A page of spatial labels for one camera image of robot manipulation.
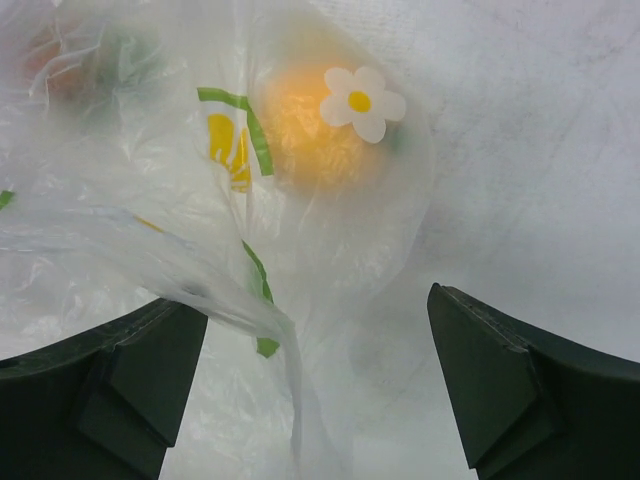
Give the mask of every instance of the plastic bag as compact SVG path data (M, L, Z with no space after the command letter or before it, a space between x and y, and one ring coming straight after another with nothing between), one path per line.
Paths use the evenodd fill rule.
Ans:
M262 339L246 408L215 412L213 448L238 457L219 478L350 478L345 339L424 216L419 101L295 1L1 15L0 249L100 259Z

